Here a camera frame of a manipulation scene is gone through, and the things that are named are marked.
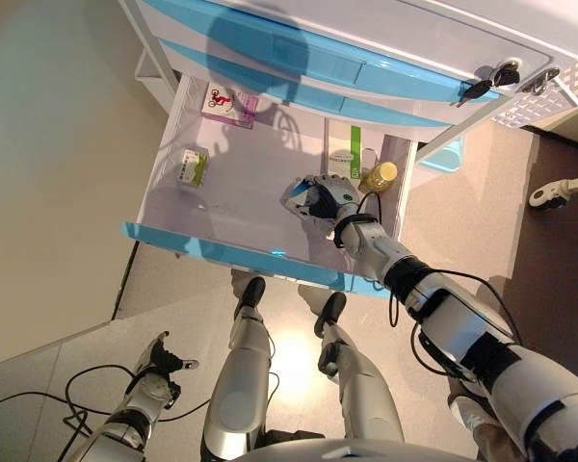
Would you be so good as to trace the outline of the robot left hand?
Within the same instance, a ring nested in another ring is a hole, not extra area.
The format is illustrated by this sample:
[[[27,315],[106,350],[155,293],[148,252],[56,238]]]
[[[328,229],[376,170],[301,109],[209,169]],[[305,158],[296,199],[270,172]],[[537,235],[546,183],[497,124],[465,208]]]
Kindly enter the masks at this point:
[[[136,363],[135,372],[155,367],[162,372],[172,373],[181,370],[194,370],[199,367],[197,359],[181,359],[165,349],[165,340],[169,335],[169,331],[162,331],[150,342]]]

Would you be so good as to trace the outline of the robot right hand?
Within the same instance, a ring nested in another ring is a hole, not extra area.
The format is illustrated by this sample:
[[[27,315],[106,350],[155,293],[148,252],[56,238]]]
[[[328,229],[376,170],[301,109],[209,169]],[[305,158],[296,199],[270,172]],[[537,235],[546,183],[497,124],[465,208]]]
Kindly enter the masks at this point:
[[[284,208],[302,221],[328,229],[357,213],[358,192],[336,174],[307,175],[286,192]]]

